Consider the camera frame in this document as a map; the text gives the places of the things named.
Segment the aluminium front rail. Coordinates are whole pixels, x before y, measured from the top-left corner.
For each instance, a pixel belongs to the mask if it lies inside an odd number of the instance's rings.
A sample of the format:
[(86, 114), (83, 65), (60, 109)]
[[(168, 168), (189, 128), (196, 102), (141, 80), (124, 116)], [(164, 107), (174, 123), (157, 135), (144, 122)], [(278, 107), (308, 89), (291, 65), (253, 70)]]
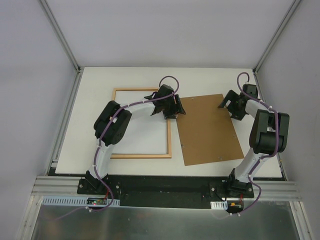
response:
[[(32, 196), (80, 196), (77, 193), (80, 177), (77, 176), (38, 176), (34, 182)], [(261, 187), (261, 201), (301, 202), (301, 192), (292, 181), (255, 180)]]

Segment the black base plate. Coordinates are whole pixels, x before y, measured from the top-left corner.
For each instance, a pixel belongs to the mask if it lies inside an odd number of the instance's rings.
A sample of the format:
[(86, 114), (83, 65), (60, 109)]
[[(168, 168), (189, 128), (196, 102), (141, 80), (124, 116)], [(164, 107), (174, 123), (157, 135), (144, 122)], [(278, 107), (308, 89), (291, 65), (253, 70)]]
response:
[(226, 198), (254, 198), (252, 184), (237, 191), (225, 177), (107, 175), (102, 181), (87, 173), (78, 182), (79, 195), (102, 195), (122, 207), (209, 209)]

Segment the aluminium corner post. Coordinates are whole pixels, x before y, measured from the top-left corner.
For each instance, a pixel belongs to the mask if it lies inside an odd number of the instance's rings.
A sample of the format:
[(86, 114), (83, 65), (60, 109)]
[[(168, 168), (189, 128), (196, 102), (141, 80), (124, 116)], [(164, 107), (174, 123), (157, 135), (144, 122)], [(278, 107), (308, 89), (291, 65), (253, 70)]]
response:
[(261, 67), (263, 66), (264, 62), (266, 61), (267, 57), (271, 53), (272, 49), (275, 47), (278, 39), (281, 37), (282, 33), (286, 29), (287, 25), (291, 21), (292, 17), (294, 16), (295, 12), (299, 8), (303, 1), (302, 0), (293, 0), (284, 14), (282, 20), (280, 21), (278, 27), (276, 28), (275, 32), (273, 33), (270, 41), (268, 42), (266, 48), (264, 49), (261, 57), (259, 58), (257, 64), (252, 69), (253, 75), (256, 76)]
[(75, 58), (75, 55), (73, 54), (70, 45), (67, 42), (67, 39), (65, 38), (65, 35), (63, 34), (59, 23), (57, 21), (57, 19), (54, 16), (54, 13), (48, 3), (47, 0), (38, 0), (37, 1), (41, 7), (41, 9), (43, 10), (57, 40), (59, 41), (64, 53), (66, 54), (68, 60), (70, 61), (70, 63), (72, 64), (74, 70), (79, 73), (81, 71), (81, 67), (78, 63), (78, 61)]

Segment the right aluminium corner post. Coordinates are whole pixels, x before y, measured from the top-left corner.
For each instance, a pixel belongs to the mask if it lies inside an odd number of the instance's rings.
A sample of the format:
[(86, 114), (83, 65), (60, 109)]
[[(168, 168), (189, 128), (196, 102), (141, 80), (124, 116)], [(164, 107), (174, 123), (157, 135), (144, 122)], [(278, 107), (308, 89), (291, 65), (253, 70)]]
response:
[(292, 17), (294, 16), (295, 12), (299, 8), (303, 1), (302, 0), (293, 0), (284, 14), (282, 20), (280, 21), (278, 27), (276, 28), (275, 32), (273, 33), (270, 41), (268, 42), (266, 48), (264, 49), (261, 57), (259, 58), (257, 64), (252, 69), (253, 75), (256, 76), (261, 67), (263, 66), (264, 62), (266, 61), (267, 57), (271, 53), (272, 49), (275, 47), (278, 39), (281, 37), (282, 33), (286, 29), (287, 25), (291, 21)]

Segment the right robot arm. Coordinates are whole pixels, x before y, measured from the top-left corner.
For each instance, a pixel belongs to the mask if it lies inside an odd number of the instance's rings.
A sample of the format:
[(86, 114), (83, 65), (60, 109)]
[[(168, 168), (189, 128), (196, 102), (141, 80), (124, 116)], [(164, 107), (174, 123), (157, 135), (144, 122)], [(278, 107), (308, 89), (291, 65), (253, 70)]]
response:
[(254, 118), (249, 135), (249, 151), (231, 171), (223, 187), (228, 197), (239, 198), (243, 195), (252, 198), (250, 190), (257, 171), (266, 160), (282, 153), (287, 146), (290, 116), (275, 111), (263, 100), (257, 99), (256, 85), (244, 84), (240, 90), (239, 94), (229, 90), (218, 108), (226, 107), (231, 113), (230, 117), (238, 121), (245, 115)]

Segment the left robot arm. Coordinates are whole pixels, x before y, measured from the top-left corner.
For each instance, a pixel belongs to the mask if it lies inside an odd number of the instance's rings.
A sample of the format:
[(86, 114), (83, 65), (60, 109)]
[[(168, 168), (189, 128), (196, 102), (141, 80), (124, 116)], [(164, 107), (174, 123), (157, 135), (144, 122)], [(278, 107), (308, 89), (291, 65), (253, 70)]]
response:
[(166, 120), (186, 114), (177, 91), (166, 84), (136, 102), (124, 105), (114, 100), (108, 102), (93, 125), (96, 150), (91, 167), (85, 173), (90, 191), (96, 195), (105, 191), (103, 178), (108, 174), (109, 160), (115, 145), (125, 136), (130, 121), (159, 113), (163, 113)]

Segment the brown backing board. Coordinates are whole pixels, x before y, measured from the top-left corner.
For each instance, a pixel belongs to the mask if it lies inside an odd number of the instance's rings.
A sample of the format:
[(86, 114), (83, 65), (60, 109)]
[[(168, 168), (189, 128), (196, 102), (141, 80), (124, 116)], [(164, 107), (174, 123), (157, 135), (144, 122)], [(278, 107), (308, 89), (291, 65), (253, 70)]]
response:
[(230, 114), (218, 108), (222, 94), (183, 97), (186, 114), (176, 119), (185, 166), (244, 158)]

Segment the left aluminium corner post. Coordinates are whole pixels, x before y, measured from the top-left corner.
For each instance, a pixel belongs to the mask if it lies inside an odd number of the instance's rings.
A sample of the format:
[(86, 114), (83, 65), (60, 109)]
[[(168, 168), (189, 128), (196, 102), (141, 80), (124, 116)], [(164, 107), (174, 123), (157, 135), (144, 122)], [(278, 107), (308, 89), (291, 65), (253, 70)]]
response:
[(68, 60), (70, 61), (70, 63), (72, 64), (74, 70), (79, 73), (81, 71), (81, 67), (78, 63), (78, 61), (75, 58), (75, 55), (73, 54), (70, 45), (67, 42), (67, 39), (65, 38), (65, 35), (63, 34), (59, 23), (57, 21), (57, 19), (54, 16), (54, 13), (48, 3), (47, 0), (38, 0), (37, 1), (41, 7), (41, 9), (43, 10), (57, 40), (59, 41), (64, 53), (66, 54)]

